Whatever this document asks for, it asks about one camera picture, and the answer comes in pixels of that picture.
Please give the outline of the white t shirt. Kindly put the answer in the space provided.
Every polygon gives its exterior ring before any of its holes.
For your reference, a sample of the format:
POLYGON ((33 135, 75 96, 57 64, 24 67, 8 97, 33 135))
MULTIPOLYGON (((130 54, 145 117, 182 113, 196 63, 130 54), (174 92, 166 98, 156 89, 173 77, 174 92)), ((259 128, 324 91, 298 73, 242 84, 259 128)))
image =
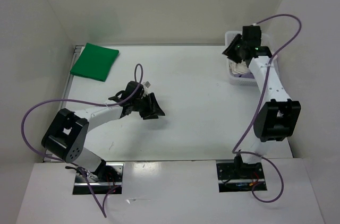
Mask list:
POLYGON ((233 75, 246 75, 250 73, 250 70, 245 62, 236 63, 234 61, 229 60, 228 63, 230 72, 233 75))

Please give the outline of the green t shirt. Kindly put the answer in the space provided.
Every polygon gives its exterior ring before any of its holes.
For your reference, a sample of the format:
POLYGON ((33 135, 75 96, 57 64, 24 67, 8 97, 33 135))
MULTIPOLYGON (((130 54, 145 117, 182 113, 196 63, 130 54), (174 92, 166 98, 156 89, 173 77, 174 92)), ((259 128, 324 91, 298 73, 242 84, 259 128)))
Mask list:
POLYGON ((86 43, 70 74, 105 82, 119 54, 119 50, 86 43))

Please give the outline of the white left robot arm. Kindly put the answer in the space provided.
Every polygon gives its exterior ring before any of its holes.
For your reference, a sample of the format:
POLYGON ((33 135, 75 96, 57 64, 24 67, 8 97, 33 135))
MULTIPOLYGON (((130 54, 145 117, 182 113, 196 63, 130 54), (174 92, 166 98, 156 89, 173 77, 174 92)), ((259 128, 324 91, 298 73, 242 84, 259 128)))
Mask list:
POLYGON ((112 168, 107 167, 103 158, 84 147, 88 132, 132 112, 138 112, 144 120, 165 116, 154 93, 132 97, 122 104, 117 96, 111 97, 111 100, 115 101, 114 106, 91 107, 76 112, 61 109, 41 141, 46 150, 65 163, 85 169, 87 175, 96 182, 104 180, 112 168))

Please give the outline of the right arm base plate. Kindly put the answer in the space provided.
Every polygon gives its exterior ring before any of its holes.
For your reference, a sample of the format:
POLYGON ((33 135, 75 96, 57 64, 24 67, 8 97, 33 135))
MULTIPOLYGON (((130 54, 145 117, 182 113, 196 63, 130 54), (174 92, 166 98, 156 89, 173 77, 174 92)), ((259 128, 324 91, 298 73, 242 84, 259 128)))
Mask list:
POLYGON ((267 186, 261 163, 241 164, 236 167, 234 161, 216 162, 218 187, 220 193, 266 191, 267 186))

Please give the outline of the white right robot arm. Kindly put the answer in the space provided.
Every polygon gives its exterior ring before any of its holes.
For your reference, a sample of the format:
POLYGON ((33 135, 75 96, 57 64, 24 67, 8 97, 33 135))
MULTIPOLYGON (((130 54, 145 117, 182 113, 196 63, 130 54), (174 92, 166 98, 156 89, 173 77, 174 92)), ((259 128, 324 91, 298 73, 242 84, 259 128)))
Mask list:
POLYGON ((261 37, 236 34, 223 51, 234 64, 244 64, 252 74, 260 99, 255 114, 232 150, 242 160, 233 165, 239 178, 246 177, 254 165, 273 147, 292 136, 301 111, 301 104, 284 89, 274 65, 274 56, 261 37))

